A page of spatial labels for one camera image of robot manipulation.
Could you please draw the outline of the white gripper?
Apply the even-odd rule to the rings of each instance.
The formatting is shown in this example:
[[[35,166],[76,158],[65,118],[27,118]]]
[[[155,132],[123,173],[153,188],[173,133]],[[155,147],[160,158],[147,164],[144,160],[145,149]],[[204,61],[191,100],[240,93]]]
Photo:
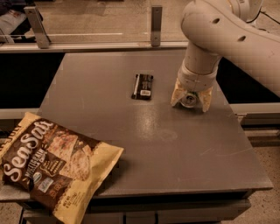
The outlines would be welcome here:
[[[185,64],[178,70],[171,96],[171,105],[174,107],[188,92],[199,92],[199,100],[202,104],[202,111],[207,112],[211,105],[213,84],[217,75],[217,67],[211,72],[192,72]]]

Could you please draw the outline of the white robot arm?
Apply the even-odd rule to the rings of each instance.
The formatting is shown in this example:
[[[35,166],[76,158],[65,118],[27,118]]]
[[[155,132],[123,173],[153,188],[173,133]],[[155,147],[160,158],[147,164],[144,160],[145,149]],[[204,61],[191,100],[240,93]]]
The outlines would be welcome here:
[[[247,23],[249,0],[192,0],[181,30],[188,46],[171,97],[209,110],[218,65],[225,58],[275,95],[280,95],[280,38]]]

